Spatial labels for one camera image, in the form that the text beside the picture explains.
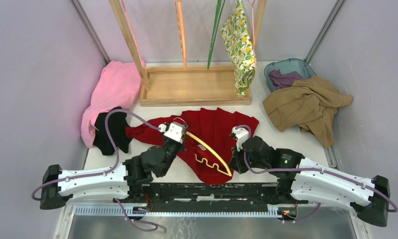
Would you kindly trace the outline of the red garment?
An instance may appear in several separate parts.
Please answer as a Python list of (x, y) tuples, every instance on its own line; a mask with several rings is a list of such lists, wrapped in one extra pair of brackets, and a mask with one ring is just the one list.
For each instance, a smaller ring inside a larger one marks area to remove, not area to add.
[[(185, 122), (188, 132), (192, 133), (209, 145), (226, 162), (232, 159), (232, 148), (236, 140), (231, 137), (232, 128), (239, 125), (248, 125), (252, 132), (256, 131), (259, 121), (255, 117), (240, 112), (230, 113), (221, 108), (209, 110), (201, 108), (197, 111), (183, 111), (181, 115), (150, 119), (153, 126), (162, 123)], [(223, 164), (208, 150), (202, 149), (199, 143), (187, 136), (185, 139), (186, 151), (179, 152), (180, 157), (205, 184), (224, 184), (232, 178), (228, 176)]]

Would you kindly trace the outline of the lemon print skirt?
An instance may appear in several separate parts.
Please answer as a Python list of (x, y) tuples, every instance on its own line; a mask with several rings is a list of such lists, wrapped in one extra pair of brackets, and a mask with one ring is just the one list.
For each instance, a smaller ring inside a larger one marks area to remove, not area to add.
[(236, 1), (227, 21), (221, 28), (227, 54), (234, 67), (237, 95), (246, 95), (256, 74), (254, 45), (248, 31), (247, 16), (241, 0)]

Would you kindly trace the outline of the green wire hanger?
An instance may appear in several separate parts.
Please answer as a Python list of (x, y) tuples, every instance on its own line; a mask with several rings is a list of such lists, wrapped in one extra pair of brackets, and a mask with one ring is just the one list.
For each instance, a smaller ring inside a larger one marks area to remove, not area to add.
[(213, 24), (213, 30), (212, 30), (212, 36), (211, 36), (211, 42), (210, 42), (209, 53), (208, 53), (207, 69), (209, 69), (210, 65), (211, 65), (214, 45), (215, 45), (215, 41), (216, 41), (217, 30), (218, 30), (218, 26), (219, 26), (219, 23), (220, 23), (220, 18), (221, 18), (221, 15), (222, 15), (222, 11), (223, 11), (224, 5), (225, 5), (225, 0), (217, 0), (216, 9), (215, 9), (215, 18), (214, 18), (214, 24)]

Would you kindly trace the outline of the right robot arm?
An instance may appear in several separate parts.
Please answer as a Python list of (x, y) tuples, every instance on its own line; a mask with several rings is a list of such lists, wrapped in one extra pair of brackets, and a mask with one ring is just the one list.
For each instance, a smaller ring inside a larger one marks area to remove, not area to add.
[(277, 178), (275, 201), (291, 200), (328, 204), (345, 209), (360, 220), (386, 227), (388, 214), (396, 212), (390, 200), (389, 180), (365, 178), (315, 162), (291, 149), (269, 146), (260, 137), (237, 136), (230, 167), (239, 173), (269, 173)]

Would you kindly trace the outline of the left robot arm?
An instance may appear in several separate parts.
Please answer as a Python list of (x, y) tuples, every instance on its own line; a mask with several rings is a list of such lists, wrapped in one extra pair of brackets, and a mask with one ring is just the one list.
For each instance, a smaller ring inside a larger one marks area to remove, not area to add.
[(143, 199), (144, 184), (168, 172), (184, 144), (164, 137), (162, 146), (152, 146), (147, 151), (109, 166), (91, 170), (63, 170), (60, 165), (50, 165), (40, 186), (40, 209), (53, 210), (68, 202), (113, 201), (129, 199), (136, 203)]

